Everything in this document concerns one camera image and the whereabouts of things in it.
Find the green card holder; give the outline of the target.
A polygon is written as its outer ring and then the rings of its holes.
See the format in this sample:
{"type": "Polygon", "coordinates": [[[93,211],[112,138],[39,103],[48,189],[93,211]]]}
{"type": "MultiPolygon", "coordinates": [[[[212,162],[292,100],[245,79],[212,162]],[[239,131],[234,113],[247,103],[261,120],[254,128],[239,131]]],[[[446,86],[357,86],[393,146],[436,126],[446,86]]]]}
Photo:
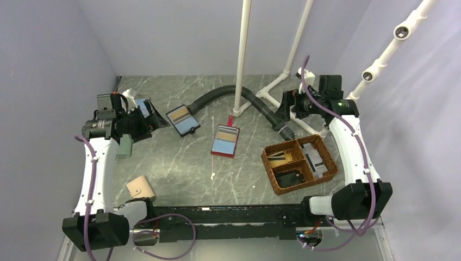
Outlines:
{"type": "Polygon", "coordinates": [[[119,149],[116,158],[129,158],[132,155],[133,141],[129,134],[124,134],[120,138],[119,149]]]}

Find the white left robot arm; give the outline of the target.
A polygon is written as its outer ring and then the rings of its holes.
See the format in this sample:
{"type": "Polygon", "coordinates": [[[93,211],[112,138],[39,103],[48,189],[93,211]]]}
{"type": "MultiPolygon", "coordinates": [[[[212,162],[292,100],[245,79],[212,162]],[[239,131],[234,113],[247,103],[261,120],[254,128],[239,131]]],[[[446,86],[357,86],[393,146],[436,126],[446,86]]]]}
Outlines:
{"type": "Polygon", "coordinates": [[[137,142],[169,126],[148,98],[108,94],[99,95],[97,103],[93,118],[76,135],[85,147],[84,178],[74,214],[62,222],[64,234],[82,252],[123,246],[136,225],[150,228],[155,224],[150,197],[128,200],[115,210],[109,189],[121,138],[128,135],[137,142]]]}

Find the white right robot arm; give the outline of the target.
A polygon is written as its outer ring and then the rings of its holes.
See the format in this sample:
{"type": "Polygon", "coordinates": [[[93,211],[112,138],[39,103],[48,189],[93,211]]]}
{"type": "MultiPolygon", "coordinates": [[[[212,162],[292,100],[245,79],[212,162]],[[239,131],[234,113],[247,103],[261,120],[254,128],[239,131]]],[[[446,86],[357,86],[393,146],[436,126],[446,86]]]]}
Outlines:
{"type": "Polygon", "coordinates": [[[361,134],[360,119],[354,100],[341,99],[326,91],[299,93],[285,91],[276,115],[287,121],[294,113],[299,119],[321,115],[337,144],[344,171],[344,187],[331,196],[311,196],[308,206],[299,214],[307,226],[314,225],[321,215],[337,220],[372,220],[380,216],[393,188],[383,182],[366,150],[361,134]]]}

